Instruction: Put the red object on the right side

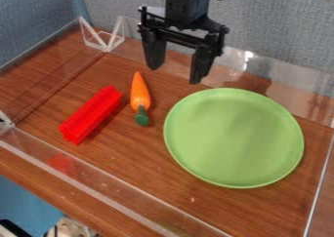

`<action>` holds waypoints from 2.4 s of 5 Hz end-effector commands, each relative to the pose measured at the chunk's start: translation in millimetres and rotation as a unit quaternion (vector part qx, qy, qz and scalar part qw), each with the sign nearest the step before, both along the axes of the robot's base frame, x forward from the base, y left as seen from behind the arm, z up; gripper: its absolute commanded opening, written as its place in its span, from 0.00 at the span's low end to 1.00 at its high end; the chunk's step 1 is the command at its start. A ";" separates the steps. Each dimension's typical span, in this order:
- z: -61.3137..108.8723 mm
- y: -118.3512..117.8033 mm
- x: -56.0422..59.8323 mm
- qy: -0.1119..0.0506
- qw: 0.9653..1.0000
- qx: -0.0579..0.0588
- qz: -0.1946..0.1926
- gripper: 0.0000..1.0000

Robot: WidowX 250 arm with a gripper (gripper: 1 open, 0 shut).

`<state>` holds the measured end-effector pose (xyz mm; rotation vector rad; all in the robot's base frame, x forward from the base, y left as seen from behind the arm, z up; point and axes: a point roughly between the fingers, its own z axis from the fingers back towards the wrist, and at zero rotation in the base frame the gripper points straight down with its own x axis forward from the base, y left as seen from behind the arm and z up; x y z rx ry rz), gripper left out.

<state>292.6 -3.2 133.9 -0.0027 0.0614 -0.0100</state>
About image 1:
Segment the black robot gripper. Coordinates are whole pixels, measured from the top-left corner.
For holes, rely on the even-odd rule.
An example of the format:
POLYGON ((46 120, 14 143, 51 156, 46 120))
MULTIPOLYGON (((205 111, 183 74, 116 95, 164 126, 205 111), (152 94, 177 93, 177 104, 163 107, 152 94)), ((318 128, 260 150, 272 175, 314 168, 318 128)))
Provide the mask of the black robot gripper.
POLYGON ((165 0, 163 7, 139 7, 145 65, 151 70, 161 66, 168 42, 195 49, 191 84, 207 76, 215 57, 222 55, 228 33, 228 27, 208 17, 208 3, 209 0, 165 0))

